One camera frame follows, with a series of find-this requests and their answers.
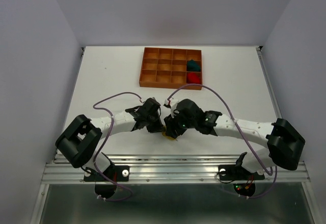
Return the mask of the yellow sock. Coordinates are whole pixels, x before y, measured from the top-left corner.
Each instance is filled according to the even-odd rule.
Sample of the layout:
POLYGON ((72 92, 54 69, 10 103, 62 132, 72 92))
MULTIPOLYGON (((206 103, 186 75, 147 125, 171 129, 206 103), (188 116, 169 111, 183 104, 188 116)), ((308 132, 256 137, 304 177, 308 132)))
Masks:
POLYGON ((177 131, 174 128, 167 127, 167 126, 164 127, 164 130, 162 132, 162 135, 165 138, 167 138, 169 140, 172 140, 172 141, 175 141, 177 139, 177 137, 178 137, 177 131))

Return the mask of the red sock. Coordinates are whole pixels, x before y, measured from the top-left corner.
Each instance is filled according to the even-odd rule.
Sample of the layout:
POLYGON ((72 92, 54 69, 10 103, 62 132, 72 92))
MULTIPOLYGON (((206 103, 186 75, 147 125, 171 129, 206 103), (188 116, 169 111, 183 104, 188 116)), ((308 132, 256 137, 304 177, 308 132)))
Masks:
POLYGON ((200 84, 201 83, 200 76, 195 72, 187 73, 186 80, 187 80, 187 83, 194 83, 194 84, 200 84))

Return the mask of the orange compartment tray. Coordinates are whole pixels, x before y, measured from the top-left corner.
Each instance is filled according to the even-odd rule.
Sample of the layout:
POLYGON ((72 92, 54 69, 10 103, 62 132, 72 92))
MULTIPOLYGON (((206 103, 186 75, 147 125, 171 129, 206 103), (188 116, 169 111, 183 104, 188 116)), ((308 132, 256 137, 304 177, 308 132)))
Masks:
POLYGON ((201 90, 203 83, 202 51, 196 49, 145 47, 139 85, 147 88, 177 89, 187 85, 189 90, 201 90), (201 67, 201 83, 187 83, 187 61, 194 60, 201 67))

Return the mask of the dark green sock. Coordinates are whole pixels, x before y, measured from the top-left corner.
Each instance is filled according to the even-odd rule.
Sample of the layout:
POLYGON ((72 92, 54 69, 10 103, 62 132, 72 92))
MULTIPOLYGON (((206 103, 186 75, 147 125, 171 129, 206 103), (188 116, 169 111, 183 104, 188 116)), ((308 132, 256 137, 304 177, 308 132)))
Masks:
POLYGON ((187 64, 186 64, 186 70, 188 72, 200 72, 201 67, 194 60, 189 60, 189 61, 187 61, 187 64))

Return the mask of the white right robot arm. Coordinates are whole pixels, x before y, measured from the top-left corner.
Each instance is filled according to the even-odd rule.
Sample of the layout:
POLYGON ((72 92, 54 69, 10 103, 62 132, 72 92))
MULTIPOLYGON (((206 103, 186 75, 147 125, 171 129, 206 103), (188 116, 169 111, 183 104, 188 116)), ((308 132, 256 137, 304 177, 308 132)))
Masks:
POLYGON ((253 122, 236 119, 219 111, 203 111, 190 99, 167 99, 170 109, 165 117, 166 135, 173 139, 194 129, 203 135, 242 139, 250 152, 237 159, 234 172, 246 178, 267 167, 278 166, 295 171, 305 145, 305 139, 285 119, 275 122, 253 122))

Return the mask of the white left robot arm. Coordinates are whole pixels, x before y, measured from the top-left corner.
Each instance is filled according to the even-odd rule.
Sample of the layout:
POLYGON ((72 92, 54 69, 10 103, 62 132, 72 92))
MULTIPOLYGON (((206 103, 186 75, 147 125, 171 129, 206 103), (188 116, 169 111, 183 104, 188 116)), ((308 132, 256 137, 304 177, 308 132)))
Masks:
POLYGON ((56 148, 74 168, 89 168, 101 180, 113 176, 113 163, 97 150, 98 143, 110 135, 147 128, 148 132, 161 132, 160 104, 148 98, 142 105, 126 109, 116 115, 89 119, 79 115, 56 140, 56 148))

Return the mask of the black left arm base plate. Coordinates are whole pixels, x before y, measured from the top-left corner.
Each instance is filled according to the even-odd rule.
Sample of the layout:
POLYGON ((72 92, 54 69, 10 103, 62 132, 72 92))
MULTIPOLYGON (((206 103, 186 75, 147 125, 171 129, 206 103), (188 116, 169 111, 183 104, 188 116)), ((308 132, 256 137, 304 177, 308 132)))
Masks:
MULTIPOLYGON (((98 173, 96 170, 86 168, 87 172, 84 172, 83 180, 85 182, 103 182, 106 179, 98 173)), ((115 182, 128 182, 129 181, 130 167, 128 165, 114 165, 105 170, 103 174, 115 182)))

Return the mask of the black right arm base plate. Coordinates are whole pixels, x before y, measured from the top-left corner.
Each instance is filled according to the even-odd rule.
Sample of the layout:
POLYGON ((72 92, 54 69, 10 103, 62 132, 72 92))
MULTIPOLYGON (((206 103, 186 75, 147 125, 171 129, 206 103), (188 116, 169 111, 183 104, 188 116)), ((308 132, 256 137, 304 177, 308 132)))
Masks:
POLYGON ((246 181, 246 180, 264 180, 264 175, 258 173, 250 173, 242 166, 235 166, 233 164, 222 164, 218 166, 216 174, 219 180, 227 181, 246 181))

